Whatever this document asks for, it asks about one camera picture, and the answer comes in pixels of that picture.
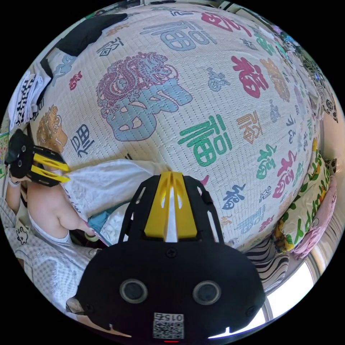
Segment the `white shirt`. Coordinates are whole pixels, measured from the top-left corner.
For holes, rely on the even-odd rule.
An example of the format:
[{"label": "white shirt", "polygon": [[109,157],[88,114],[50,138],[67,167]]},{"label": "white shirt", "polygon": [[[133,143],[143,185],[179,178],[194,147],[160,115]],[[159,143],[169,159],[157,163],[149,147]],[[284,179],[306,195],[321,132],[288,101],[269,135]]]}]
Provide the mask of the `white shirt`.
[{"label": "white shirt", "polygon": [[2,197],[0,217],[14,255],[24,261],[29,279],[58,310],[76,320],[75,314],[66,311],[66,301],[76,294],[84,270],[97,250],[50,243],[32,229],[17,229],[16,216]]}]

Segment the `black and white pattern fabric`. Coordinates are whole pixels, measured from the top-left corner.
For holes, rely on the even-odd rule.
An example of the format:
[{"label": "black and white pattern fabric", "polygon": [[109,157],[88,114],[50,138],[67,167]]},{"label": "black and white pattern fabric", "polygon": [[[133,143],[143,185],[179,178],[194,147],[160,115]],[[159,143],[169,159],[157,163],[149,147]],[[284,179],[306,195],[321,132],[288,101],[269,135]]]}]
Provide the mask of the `black and white pattern fabric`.
[{"label": "black and white pattern fabric", "polygon": [[337,172],[337,158],[334,159],[324,159],[326,168],[330,171],[331,175]]},{"label": "black and white pattern fabric", "polygon": [[289,267],[289,253],[279,254],[271,237],[245,253],[255,265],[267,293],[278,286],[285,277]]},{"label": "black and white pattern fabric", "polygon": [[328,115],[331,115],[333,119],[338,122],[338,114],[334,98],[320,67],[304,55],[302,55],[300,59],[304,68],[308,71],[316,85],[317,91],[321,97],[323,111]]}]

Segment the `window frame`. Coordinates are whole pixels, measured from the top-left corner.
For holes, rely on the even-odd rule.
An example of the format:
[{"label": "window frame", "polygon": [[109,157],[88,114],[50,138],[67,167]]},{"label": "window frame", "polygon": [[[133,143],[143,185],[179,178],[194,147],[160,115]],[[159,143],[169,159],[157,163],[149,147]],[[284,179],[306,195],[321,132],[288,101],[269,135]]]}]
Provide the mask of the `window frame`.
[{"label": "window frame", "polygon": [[266,319],[265,324],[269,321],[272,321],[272,320],[280,317],[280,316],[277,316],[276,318],[273,317],[272,308],[271,308],[270,302],[268,300],[268,296],[272,292],[279,289],[282,285],[284,285],[284,283],[287,282],[289,280],[289,278],[291,278],[301,268],[301,266],[304,263],[307,265],[307,267],[309,269],[309,272],[312,276],[312,280],[313,280],[314,285],[318,281],[318,279],[320,278],[321,274],[320,274],[319,268],[317,266],[317,263],[316,263],[315,259],[313,258],[313,256],[311,254],[309,254],[303,260],[301,260],[301,263],[293,270],[293,272],[291,274],[289,274],[288,277],[284,278],[283,281],[277,287],[275,287],[274,289],[272,289],[271,291],[269,291],[266,294],[266,299],[265,299],[264,305],[262,306],[262,310],[263,310],[263,313],[264,313],[265,319]]}]

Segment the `pink pillow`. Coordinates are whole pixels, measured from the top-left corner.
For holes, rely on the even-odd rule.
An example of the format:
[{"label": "pink pillow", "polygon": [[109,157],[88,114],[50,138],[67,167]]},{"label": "pink pillow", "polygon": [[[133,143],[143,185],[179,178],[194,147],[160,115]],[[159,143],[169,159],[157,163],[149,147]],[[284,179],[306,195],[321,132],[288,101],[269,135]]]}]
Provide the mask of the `pink pillow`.
[{"label": "pink pillow", "polygon": [[292,250],[297,260],[305,258],[321,239],[321,236],[332,218],[336,200],[337,181],[334,176],[331,176],[330,187],[315,214],[309,231],[306,233],[303,240]]}]

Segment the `mattress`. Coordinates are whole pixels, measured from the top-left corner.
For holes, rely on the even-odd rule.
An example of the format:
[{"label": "mattress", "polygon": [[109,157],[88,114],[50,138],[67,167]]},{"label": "mattress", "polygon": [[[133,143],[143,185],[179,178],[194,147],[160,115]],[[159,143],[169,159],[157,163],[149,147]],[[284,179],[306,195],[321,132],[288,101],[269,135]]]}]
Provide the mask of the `mattress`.
[{"label": "mattress", "polygon": [[303,182],[319,134],[315,86],[235,14],[188,4],[125,12],[78,57],[50,54],[35,144],[71,170],[127,158],[197,178],[225,241],[248,250]]}]

